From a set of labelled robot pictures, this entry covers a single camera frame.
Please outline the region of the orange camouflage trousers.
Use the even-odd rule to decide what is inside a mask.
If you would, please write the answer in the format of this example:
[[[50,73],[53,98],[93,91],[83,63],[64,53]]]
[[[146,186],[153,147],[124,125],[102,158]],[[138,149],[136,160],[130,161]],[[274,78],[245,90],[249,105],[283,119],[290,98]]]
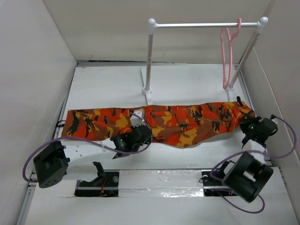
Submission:
[[[128,133],[130,115],[135,108],[76,109],[67,112],[62,136],[90,141]],[[200,105],[142,106],[155,143],[189,147],[218,134],[232,132],[240,123],[255,117],[243,101],[214,102]]]

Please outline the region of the pink plastic clothes hanger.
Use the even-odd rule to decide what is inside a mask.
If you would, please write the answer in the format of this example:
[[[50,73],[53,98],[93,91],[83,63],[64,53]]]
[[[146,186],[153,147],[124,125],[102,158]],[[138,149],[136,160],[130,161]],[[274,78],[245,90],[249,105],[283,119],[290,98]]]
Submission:
[[[231,34],[229,28],[222,28],[220,32],[220,44],[223,64],[223,89],[226,90],[229,87],[233,73],[233,40],[239,35],[241,29],[242,19],[237,19],[237,29]],[[225,51],[224,34],[226,34],[228,40],[228,52]]]

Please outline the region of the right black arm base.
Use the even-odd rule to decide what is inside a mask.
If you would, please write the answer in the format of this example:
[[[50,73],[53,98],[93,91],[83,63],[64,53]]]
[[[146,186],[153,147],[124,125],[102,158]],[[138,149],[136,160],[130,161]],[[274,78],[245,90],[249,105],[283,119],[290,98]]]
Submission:
[[[201,170],[199,182],[203,184],[205,197],[236,196],[245,201],[255,192],[254,183],[246,177],[250,159],[240,158],[237,162],[225,161],[220,168]]]

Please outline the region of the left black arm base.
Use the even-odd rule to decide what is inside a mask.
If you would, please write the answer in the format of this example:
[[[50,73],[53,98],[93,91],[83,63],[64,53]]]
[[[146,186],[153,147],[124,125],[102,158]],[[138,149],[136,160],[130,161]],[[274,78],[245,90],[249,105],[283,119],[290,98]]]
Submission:
[[[118,197],[119,170],[104,170],[100,162],[93,162],[97,177],[92,181],[78,180],[74,195],[76,197]]]

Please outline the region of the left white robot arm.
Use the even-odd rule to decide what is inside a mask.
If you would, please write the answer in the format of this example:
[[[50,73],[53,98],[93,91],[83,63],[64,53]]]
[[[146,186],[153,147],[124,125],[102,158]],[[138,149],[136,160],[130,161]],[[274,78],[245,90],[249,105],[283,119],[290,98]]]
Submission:
[[[34,159],[38,185],[49,188],[62,180],[83,180],[93,186],[101,185],[106,174],[100,163],[101,155],[113,151],[113,159],[127,157],[140,152],[143,145],[152,141],[152,130],[146,125],[132,128],[129,133],[114,136],[110,140],[115,148],[77,137],[70,140],[86,141],[97,145],[95,150],[66,149],[60,139],[48,144]]]

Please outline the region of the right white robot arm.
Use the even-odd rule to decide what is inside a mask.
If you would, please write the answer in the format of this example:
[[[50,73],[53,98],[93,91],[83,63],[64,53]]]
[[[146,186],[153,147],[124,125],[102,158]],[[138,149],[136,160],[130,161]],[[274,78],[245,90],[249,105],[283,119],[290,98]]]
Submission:
[[[273,174],[265,161],[265,142],[277,132],[278,123],[275,119],[256,117],[241,123],[240,128],[245,135],[241,141],[242,154],[230,169],[217,172],[217,180],[250,203]]]

